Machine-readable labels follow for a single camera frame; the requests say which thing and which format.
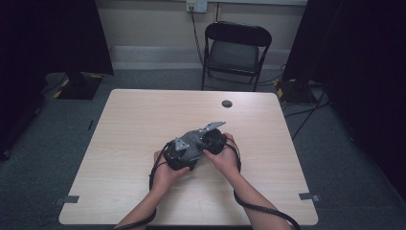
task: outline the electrical outlet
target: electrical outlet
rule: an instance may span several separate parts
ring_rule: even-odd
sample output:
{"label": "electrical outlet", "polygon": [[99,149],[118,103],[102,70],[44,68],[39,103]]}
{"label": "electrical outlet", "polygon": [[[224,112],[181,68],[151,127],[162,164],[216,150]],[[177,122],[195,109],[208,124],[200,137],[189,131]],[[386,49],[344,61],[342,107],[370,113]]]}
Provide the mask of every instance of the electrical outlet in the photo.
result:
{"label": "electrical outlet", "polygon": [[186,1],[186,12],[191,12],[191,9],[194,12],[197,12],[197,3],[196,3],[196,1],[188,0],[188,1]]}
{"label": "electrical outlet", "polygon": [[207,0],[186,1],[186,12],[207,12]]}

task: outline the white wall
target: white wall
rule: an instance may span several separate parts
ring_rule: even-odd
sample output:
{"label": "white wall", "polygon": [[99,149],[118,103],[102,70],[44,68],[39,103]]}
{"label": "white wall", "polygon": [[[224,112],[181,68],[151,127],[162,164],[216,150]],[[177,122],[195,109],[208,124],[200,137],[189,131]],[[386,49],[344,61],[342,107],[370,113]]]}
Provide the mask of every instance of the white wall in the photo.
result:
{"label": "white wall", "polygon": [[[110,46],[195,47],[191,15],[184,1],[96,1]],[[273,36],[272,50],[291,49],[305,6],[219,4],[219,20],[262,26]],[[217,3],[194,15],[200,43],[215,21]]]}

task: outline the wooden table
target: wooden table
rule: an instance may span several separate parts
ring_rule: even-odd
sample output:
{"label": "wooden table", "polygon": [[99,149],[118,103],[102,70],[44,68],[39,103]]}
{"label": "wooden table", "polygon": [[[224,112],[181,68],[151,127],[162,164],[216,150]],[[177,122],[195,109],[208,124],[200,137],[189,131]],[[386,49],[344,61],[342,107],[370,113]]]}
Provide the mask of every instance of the wooden table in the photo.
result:
{"label": "wooden table", "polygon": [[[224,100],[232,107],[222,106]],[[65,203],[62,224],[118,223],[148,193],[153,153],[210,122],[234,135],[243,176],[301,225],[318,221],[276,95],[252,92],[113,90]],[[206,157],[159,205],[151,225],[249,225],[232,187]]]}

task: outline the chair seat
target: chair seat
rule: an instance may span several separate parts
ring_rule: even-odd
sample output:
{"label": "chair seat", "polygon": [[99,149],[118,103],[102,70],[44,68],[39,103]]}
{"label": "chair seat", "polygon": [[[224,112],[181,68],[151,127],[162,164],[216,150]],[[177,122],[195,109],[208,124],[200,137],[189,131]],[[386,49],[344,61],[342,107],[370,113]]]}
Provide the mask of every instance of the chair seat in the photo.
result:
{"label": "chair seat", "polygon": [[259,66],[259,48],[216,40],[210,51],[208,66],[255,74]]}

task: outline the person's left hand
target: person's left hand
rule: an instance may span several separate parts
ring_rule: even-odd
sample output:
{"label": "person's left hand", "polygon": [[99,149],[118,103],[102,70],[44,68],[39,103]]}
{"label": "person's left hand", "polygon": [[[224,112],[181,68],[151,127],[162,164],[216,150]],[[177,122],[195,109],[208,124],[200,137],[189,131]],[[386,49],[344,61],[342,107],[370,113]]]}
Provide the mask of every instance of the person's left hand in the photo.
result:
{"label": "person's left hand", "polygon": [[[158,158],[159,153],[161,153],[161,151],[155,151],[154,162]],[[159,191],[161,193],[167,193],[177,179],[190,171],[189,167],[185,167],[181,170],[175,171],[171,169],[166,162],[167,160],[165,159],[165,157],[161,156],[158,165],[162,165],[158,167],[153,178],[152,190],[156,190],[157,192]]]}

